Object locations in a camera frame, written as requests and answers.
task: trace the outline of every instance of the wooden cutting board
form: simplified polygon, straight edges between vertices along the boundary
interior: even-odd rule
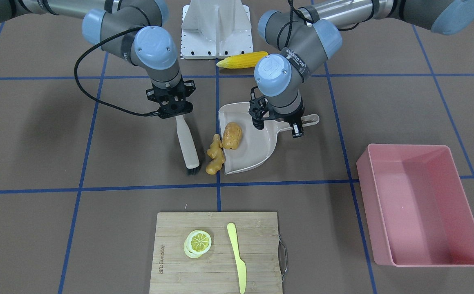
[[[235,223],[246,263],[245,293],[282,294],[276,212],[160,212],[157,215],[150,294],[238,294],[239,278],[226,225]],[[189,258],[190,232],[210,234],[210,250]]]

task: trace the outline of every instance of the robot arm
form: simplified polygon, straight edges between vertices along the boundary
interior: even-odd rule
[[[82,18],[82,33],[92,45],[138,29],[102,44],[101,49],[147,71],[153,85],[147,97],[160,108],[142,115],[169,118],[192,111],[186,98],[195,90],[194,81],[183,80],[177,47],[160,27],[168,20],[164,0],[0,0],[0,23],[27,13]]]
[[[293,22],[289,12],[280,11],[268,11],[259,20],[259,35],[280,53],[255,67],[255,81],[264,95],[256,98],[257,87],[252,89],[249,113],[259,130],[265,120],[287,121],[294,138],[304,135],[298,87],[342,45],[337,28],[392,17],[451,35],[474,20],[474,0],[327,0],[291,8]]]

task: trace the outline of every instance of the lemon slice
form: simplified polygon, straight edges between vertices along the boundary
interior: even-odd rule
[[[201,229],[192,231],[184,241],[184,253],[190,258],[199,258],[211,247],[211,236]]]

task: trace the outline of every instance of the white dustpan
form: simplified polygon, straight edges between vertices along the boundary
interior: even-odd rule
[[[291,130],[289,123],[284,121],[267,120],[264,129],[258,130],[252,124],[248,114],[250,104],[240,102],[227,104],[219,109],[219,126],[221,132],[230,122],[237,123],[243,132],[239,147],[235,150],[224,149],[226,175],[249,171],[263,164],[272,154],[277,145],[277,134]],[[303,127],[319,123],[318,115],[307,115],[301,118]]]

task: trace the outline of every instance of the yellow corn cob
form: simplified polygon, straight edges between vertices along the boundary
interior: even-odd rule
[[[257,62],[266,55],[268,55],[268,52],[259,51],[230,56],[217,62],[217,66],[225,69],[246,69],[248,67],[255,67]]]

